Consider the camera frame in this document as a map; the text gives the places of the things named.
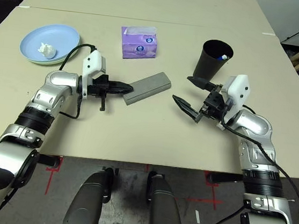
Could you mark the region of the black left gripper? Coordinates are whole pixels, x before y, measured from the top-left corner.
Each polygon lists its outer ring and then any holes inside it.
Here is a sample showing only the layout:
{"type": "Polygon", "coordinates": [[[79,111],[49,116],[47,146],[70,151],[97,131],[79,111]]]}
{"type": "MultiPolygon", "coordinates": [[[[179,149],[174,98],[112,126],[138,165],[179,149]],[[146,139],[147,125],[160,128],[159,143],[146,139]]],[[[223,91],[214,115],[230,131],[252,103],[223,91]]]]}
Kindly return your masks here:
{"type": "Polygon", "coordinates": [[[92,79],[92,84],[87,86],[87,95],[101,99],[100,111],[105,111],[107,93],[124,95],[133,91],[133,87],[127,83],[109,81],[108,75],[100,75],[92,79]]]}

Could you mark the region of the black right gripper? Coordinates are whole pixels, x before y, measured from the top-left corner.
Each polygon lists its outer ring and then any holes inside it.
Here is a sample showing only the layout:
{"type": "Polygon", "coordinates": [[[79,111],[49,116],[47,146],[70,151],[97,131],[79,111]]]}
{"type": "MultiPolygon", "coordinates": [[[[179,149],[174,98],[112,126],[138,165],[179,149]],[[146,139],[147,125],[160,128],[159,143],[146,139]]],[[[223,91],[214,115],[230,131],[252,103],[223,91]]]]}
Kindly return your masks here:
{"type": "Polygon", "coordinates": [[[187,101],[176,95],[172,95],[178,107],[195,122],[199,122],[203,116],[221,121],[226,107],[223,96],[220,94],[222,84],[216,85],[206,79],[194,76],[189,76],[187,79],[199,89],[209,91],[209,95],[203,101],[199,112],[193,109],[187,101]]]}

